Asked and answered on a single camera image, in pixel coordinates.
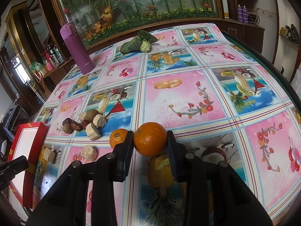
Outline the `small orange tangerine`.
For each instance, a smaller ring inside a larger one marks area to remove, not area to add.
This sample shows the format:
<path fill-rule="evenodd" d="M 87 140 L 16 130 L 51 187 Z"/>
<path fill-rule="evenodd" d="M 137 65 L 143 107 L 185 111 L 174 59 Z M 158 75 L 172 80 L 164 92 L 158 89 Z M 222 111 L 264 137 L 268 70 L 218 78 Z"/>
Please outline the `small orange tangerine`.
<path fill-rule="evenodd" d="M 126 136 L 127 136 L 128 130 L 126 129 L 116 129 L 114 130 L 109 137 L 109 144 L 111 146 L 112 149 L 114 149 L 114 147 L 117 144 L 121 144 L 124 142 Z"/>

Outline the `large orange tangerine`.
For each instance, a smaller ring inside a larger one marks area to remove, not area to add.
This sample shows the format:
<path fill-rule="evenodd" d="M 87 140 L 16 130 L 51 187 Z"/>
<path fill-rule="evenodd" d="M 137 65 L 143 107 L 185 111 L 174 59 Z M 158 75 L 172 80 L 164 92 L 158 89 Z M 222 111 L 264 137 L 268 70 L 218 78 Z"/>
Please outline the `large orange tangerine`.
<path fill-rule="evenodd" d="M 154 157 L 165 149 L 167 131 L 157 122 L 146 122 L 137 129 L 133 140 L 139 154 Z"/>

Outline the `dark red jujube date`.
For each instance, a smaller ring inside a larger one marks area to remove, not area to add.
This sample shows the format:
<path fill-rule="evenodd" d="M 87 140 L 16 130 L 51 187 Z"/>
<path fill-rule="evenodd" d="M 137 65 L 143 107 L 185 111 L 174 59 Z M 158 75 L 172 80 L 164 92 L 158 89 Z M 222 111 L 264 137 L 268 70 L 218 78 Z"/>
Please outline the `dark red jujube date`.
<path fill-rule="evenodd" d="M 81 124 L 77 123 L 76 121 L 71 122 L 71 128 L 75 131 L 82 131 L 83 127 Z"/>

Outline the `beige cake cube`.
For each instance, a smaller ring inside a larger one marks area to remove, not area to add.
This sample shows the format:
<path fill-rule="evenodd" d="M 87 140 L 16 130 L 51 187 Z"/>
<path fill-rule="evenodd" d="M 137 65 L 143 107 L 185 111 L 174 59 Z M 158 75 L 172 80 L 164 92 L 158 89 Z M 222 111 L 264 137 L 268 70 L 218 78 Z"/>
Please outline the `beige cake cube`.
<path fill-rule="evenodd" d="M 99 137 L 101 137 L 98 128 L 93 123 L 89 123 L 86 126 L 86 130 L 85 131 L 86 131 L 87 137 L 90 140 L 97 140 Z"/>
<path fill-rule="evenodd" d="M 93 119 L 93 124 L 96 128 L 103 128 L 107 123 L 107 120 L 104 116 L 102 116 L 101 114 L 97 114 L 95 115 L 94 119 Z"/>

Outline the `beige cake piece lower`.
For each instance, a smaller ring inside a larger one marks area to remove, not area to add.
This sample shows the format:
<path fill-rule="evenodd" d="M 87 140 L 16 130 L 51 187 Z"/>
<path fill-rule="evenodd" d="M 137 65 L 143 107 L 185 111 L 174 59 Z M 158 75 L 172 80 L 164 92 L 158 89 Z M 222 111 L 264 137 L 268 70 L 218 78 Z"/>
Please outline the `beige cake piece lower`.
<path fill-rule="evenodd" d="M 91 162 L 94 162 L 97 159 L 97 155 L 97 150 L 91 145 L 86 145 L 81 150 L 81 156 Z"/>

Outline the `beige cake cube front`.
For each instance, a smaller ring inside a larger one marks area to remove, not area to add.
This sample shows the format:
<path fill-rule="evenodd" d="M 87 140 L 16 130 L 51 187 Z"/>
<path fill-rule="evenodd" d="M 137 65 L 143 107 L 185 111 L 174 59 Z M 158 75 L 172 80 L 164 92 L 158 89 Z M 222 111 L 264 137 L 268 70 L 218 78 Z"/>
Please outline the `beige cake cube front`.
<path fill-rule="evenodd" d="M 90 140 L 97 140 L 99 137 L 101 137 L 98 128 L 93 123 L 89 123 L 86 126 L 86 130 L 85 131 L 86 131 L 87 137 Z"/>

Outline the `small brown kiwi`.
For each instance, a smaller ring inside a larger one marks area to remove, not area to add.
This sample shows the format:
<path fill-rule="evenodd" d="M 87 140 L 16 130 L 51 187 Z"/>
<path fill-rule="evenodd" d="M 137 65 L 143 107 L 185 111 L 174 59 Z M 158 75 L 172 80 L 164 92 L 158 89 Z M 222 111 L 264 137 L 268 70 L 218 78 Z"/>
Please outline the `small brown kiwi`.
<path fill-rule="evenodd" d="M 65 134 L 71 134 L 74 131 L 70 123 L 65 123 L 62 127 L 62 130 Z"/>

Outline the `dark purple round fruit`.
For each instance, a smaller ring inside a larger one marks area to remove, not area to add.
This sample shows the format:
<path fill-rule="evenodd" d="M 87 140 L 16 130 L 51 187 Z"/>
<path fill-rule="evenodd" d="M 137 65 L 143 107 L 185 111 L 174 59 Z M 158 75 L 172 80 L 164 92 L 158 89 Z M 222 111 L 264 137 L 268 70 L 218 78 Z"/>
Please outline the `dark purple round fruit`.
<path fill-rule="evenodd" d="M 62 125 L 64 126 L 65 124 L 71 124 L 72 123 L 72 119 L 71 118 L 66 118 L 63 120 Z"/>

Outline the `colourful fruit print tablecloth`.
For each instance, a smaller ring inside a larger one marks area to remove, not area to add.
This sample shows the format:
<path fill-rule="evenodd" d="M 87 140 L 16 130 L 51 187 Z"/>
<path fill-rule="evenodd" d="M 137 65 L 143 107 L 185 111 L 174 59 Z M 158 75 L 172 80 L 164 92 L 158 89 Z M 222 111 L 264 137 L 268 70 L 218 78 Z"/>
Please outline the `colourful fruit print tablecloth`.
<path fill-rule="evenodd" d="M 47 193 L 81 150 L 111 151 L 116 129 L 137 130 L 157 122 L 188 152 L 206 162 L 226 161 L 277 223 L 300 193 L 300 100 L 269 63 L 264 63 L 215 24 L 153 31 L 148 53 L 121 54 L 122 42 L 91 54 L 95 69 L 74 66 L 63 75 L 36 120 L 49 128 L 34 180 L 33 204 Z M 65 134 L 66 118 L 79 121 L 96 109 L 107 120 L 101 137 Z M 56 153 L 53 164 L 44 150 Z"/>

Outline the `green leafy cauliflower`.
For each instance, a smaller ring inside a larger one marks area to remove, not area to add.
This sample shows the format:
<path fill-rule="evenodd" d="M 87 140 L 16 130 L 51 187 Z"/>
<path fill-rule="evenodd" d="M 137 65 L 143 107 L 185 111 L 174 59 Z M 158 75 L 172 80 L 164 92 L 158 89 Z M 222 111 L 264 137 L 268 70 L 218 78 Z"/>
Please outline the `green leafy cauliflower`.
<path fill-rule="evenodd" d="M 132 40 L 125 42 L 121 46 L 120 52 L 121 54 L 128 54 L 137 51 L 148 53 L 151 51 L 151 45 L 157 41 L 158 39 L 151 33 L 140 30 Z"/>

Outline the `pink thermos on cabinet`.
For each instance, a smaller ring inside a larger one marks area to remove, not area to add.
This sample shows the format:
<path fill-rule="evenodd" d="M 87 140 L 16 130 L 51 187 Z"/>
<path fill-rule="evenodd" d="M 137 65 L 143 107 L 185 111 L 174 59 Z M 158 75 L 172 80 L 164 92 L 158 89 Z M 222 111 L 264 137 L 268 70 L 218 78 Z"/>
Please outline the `pink thermos on cabinet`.
<path fill-rule="evenodd" d="M 54 69 L 54 66 L 52 64 L 52 61 L 51 61 L 51 57 L 48 53 L 45 53 L 45 57 L 46 57 L 46 67 L 49 71 L 52 71 Z"/>

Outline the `purple thermos bottle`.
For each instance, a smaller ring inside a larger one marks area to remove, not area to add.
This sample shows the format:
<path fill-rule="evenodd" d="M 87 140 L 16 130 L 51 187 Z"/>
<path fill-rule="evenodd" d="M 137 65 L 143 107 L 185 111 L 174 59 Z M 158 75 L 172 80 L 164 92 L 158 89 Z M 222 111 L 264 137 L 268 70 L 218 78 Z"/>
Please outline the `purple thermos bottle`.
<path fill-rule="evenodd" d="M 85 75 L 91 72 L 95 68 L 95 64 L 87 53 L 74 23 L 66 23 L 61 27 L 60 34 L 81 73 Z"/>

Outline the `dark wooden cabinet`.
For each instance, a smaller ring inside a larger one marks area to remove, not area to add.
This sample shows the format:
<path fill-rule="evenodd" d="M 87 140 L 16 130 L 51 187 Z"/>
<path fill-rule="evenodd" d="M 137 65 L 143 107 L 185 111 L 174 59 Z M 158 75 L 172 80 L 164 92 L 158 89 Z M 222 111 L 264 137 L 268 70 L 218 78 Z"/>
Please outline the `dark wooden cabinet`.
<path fill-rule="evenodd" d="M 263 27 L 252 24 L 244 24 L 231 19 L 215 21 L 215 24 L 220 30 L 223 30 L 233 37 L 240 39 L 257 52 L 262 52 L 265 31 Z"/>

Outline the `floral glass screen panel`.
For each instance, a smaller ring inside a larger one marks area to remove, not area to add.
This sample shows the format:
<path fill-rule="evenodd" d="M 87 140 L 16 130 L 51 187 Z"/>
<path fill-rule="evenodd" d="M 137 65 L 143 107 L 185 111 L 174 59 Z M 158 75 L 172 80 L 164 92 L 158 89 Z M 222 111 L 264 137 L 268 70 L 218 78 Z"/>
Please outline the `floral glass screen panel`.
<path fill-rule="evenodd" d="M 146 24 L 219 17 L 215 0 L 52 0 L 61 24 L 73 22 L 85 47 Z"/>

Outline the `purple bottles on shelf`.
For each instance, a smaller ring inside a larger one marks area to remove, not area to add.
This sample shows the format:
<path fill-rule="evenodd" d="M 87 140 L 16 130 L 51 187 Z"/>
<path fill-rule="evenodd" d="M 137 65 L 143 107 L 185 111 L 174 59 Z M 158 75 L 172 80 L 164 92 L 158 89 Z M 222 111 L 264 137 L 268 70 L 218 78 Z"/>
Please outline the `purple bottles on shelf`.
<path fill-rule="evenodd" d="M 248 23 L 249 12 L 245 6 L 237 6 L 238 22 Z"/>

